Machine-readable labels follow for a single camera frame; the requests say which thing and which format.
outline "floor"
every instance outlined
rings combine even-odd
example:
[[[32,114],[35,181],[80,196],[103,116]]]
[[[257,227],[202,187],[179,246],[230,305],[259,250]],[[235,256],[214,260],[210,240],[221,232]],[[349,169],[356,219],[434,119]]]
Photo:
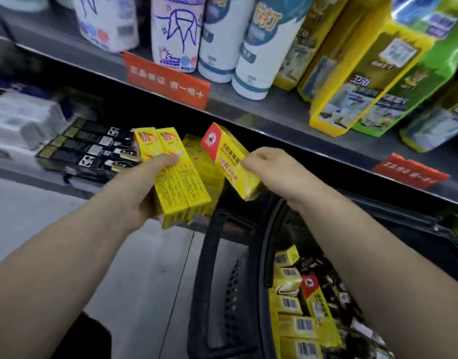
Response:
[[[0,261],[32,235],[85,200],[0,179]],[[112,357],[187,358],[187,325],[204,236],[147,221],[129,236],[86,307],[112,334]],[[221,241],[211,295],[210,325],[220,342],[228,274],[245,246]]]

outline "person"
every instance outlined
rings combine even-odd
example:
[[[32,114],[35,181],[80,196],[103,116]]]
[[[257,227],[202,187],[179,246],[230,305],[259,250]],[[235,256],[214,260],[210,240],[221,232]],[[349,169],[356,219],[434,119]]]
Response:
[[[148,193],[177,156],[118,174],[0,263],[0,358],[50,358],[126,237],[154,215]],[[458,358],[458,283],[283,150],[242,160],[297,210],[397,358]]]

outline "price sticker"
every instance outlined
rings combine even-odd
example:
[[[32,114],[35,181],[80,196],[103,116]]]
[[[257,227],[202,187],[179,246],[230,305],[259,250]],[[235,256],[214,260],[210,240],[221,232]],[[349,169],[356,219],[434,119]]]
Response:
[[[397,154],[386,158],[372,171],[419,189],[426,189],[450,177],[417,161],[405,160]]]
[[[205,109],[211,84],[124,52],[127,81],[176,102]]]

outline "hand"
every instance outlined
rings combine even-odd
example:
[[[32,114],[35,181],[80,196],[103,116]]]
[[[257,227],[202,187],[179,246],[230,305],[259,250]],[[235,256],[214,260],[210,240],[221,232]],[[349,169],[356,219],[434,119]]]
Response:
[[[156,215],[154,195],[149,193],[156,175],[162,169],[174,166],[178,160],[177,155],[161,154],[135,168],[122,171],[94,199],[106,205],[103,209],[117,209],[124,224],[128,224],[129,232],[133,232]]]
[[[299,210],[309,190],[326,186],[284,150],[261,147],[241,161],[244,169],[256,174],[274,193]]]

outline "teal stripe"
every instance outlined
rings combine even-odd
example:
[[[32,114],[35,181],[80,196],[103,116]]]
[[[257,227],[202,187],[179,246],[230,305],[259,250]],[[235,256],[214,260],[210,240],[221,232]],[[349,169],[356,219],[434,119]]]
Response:
[[[234,74],[234,79],[241,85],[243,86],[245,89],[247,90],[250,90],[251,92],[256,92],[256,93],[265,93],[265,92],[268,92],[268,90],[271,89],[271,87],[269,88],[257,88],[257,87],[254,87],[254,86],[251,86],[250,84],[247,84],[246,82],[242,81],[242,79],[240,79],[237,74]]]
[[[213,66],[210,66],[208,65],[204,60],[202,60],[201,58],[199,58],[199,63],[201,63],[201,65],[206,68],[207,70],[213,72],[213,73],[216,73],[216,74],[220,74],[222,76],[226,76],[228,74],[233,74],[236,69],[217,69]]]

